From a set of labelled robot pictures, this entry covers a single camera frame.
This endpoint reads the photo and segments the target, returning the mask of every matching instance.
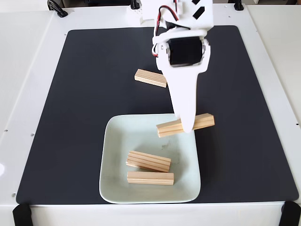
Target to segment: plate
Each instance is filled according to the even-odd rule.
[[[194,131],[159,138],[157,124],[176,120],[174,114],[119,115],[107,124],[103,143],[99,191],[111,203],[177,203],[194,200],[201,181]],[[147,171],[126,165],[129,151],[171,159],[174,185],[127,182],[128,171]]]

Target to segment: black mat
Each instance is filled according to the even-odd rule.
[[[134,81],[159,72],[153,28],[68,33],[17,193],[31,204],[105,204],[99,195],[103,137],[120,114],[172,113],[168,89]],[[201,191],[192,202],[265,202],[299,196],[239,31],[208,33],[211,60],[198,77],[195,131]]]

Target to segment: white table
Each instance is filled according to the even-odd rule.
[[[296,49],[299,50],[296,53],[300,52],[301,44],[295,42],[285,45],[284,43],[288,38],[298,40],[300,37],[301,32],[296,31],[296,28],[300,27],[301,8],[284,7],[279,9],[274,6],[250,6],[244,11],[236,12],[232,5],[218,4],[214,5],[214,24],[236,25],[239,28],[300,191],[301,175],[298,173],[301,171],[299,166],[301,130],[296,125],[298,122],[289,101],[300,119],[301,112],[296,106],[298,105],[296,101],[300,102],[301,96],[294,85],[298,79],[300,81],[297,74],[300,60],[298,62],[298,56],[294,55],[293,51]],[[254,26],[248,10],[257,27]],[[0,131],[8,130],[0,133],[0,164],[5,166],[4,174],[0,176],[0,223],[2,225],[14,225],[11,211],[16,206],[16,202],[11,195],[17,192],[33,140],[31,134],[36,131],[67,32],[72,29],[131,26],[123,19],[125,7],[70,8],[67,11],[69,15],[65,18],[59,18],[49,11],[0,14],[0,21],[2,19],[9,21],[0,24],[0,29],[6,31],[1,33],[4,35],[0,36],[0,47],[7,53],[5,56],[0,54],[0,103],[6,106],[0,115]],[[272,25],[267,24],[265,15]],[[152,25],[153,22],[142,24],[142,26]],[[279,28],[284,29],[282,34],[278,34]],[[290,67],[288,76],[287,67],[291,66],[292,60],[297,62],[294,63],[295,67]],[[282,204],[283,202],[127,207],[123,205],[38,206],[32,207],[32,218],[34,225],[42,226],[133,223],[182,225],[188,222],[192,225],[208,226],[276,226],[279,224]]]

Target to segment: red wire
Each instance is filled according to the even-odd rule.
[[[175,0],[175,10],[177,11],[177,3],[176,3],[177,0]],[[173,15],[175,21],[178,21],[179,18],[178,16],[176,15],[176,13],[169,7],[169,6],[166,6],[166,5],[163,5],[163,6],[160,6],[159,7],[159,13],[158,13],[158,17],[157,17],[157,24],[156,24],[156,35],[158,33],[158,29],[159,29],[159,26],[160,26],[160,20],[161,20],[161,9],[162,8],[166,8],[169,10],[169,12]]]
[[[174,4],[175,4],[175,12],[178,12],[178,7],[177,7],[177,0],[174,0]]]

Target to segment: wooden stick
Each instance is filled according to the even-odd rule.
[[[173,185],[173,173],[154,173],[154,172],[128,172],[127,181],[129,184],[147,185]]]
[[[167,84],[166,79],[162,74],[148,72],[141,69],[138,69],[138,71],[136,72],[135,80],[142,81],[155,86],[161,86],[164,88],[166,88],[166,84]]]
[[[152,170],[155,172],[168,172],[171,159],[152,154],[130,151],[127,156],[127,166]]]
[[[192,129],[193,130],[201,129],[209,126],[214,126],[213,115],[208,113],[200,114],[196,116]],[[170,136],[170,135],[184,132],[181,119],[157,125],[157,131],[159,137],[165,137],[165,136]]]

